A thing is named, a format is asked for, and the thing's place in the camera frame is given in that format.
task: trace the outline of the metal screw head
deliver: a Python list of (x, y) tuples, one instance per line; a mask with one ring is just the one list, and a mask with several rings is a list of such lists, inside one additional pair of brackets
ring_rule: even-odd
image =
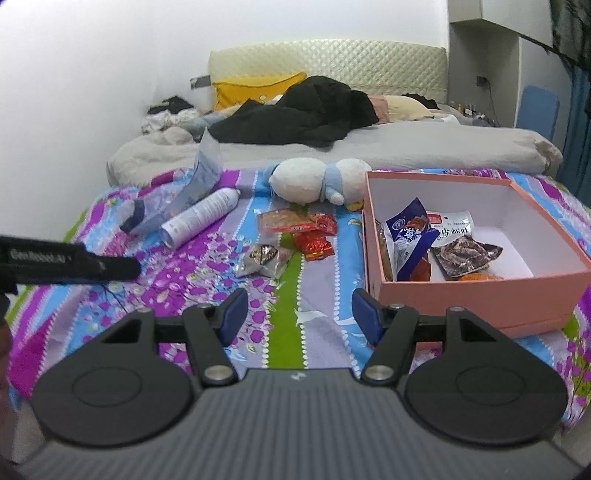
[(383, 381), (394, 376), (394, 369), (388, 365), (372, 365), (365, 371), (365, 376), (375, 381)]
[(234, 371), (226, 365), (212, 365), (205, 369), (205, 376), (214, 382), (222, 382), (232, 376)]

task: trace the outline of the cardboard box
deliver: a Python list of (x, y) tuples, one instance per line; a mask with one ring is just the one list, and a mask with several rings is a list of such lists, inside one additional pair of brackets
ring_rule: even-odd
[[(468, 210), (477, 241), (503, 247), (491, 263), (504, 280), (446, 281), (429, 253), (430, 282), (388, 282), (375, 221), (418, 197), (426, 210)], [(564, 229), (510, 180), (370, 171), (363, 211), (366, 289), (384, 305), (403, 303), (443, 315), (461, 305), (516, 338), (562, 328), (591, 283), (591, 261)]]

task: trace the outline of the white plush toy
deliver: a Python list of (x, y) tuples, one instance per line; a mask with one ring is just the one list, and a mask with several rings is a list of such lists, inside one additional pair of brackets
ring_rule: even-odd
[(305, 205), (328, 200), (334, 205), (363, 201), (365, 172), (363, 160), (344, 158), (325, 164), (316, 158), (290, 158), (265, 169), (264, 180), (279, 197)]

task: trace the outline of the quilted headboard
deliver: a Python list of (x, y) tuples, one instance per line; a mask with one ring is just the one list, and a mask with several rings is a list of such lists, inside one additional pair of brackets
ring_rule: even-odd
[(295, 40), (211, 52), (213, 81), (297, 72), (325, 75), (368, 94), (420, 93), (447, 101), (445, 48), (381, 40)]

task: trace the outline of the floor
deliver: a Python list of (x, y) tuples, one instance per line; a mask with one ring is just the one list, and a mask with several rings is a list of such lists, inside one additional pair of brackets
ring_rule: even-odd
[[(1, 453), (13, 462), (21, 463), (39, 450), (44, 443), (43, 434), (28, 403), (12, 416), (0, 432)], [(12, 445), (8, 438), (14, 438)], [(591, 413), (587, 412), (573, 430), (557, 433), (553, 441), (581, 465), (591, 463)]]

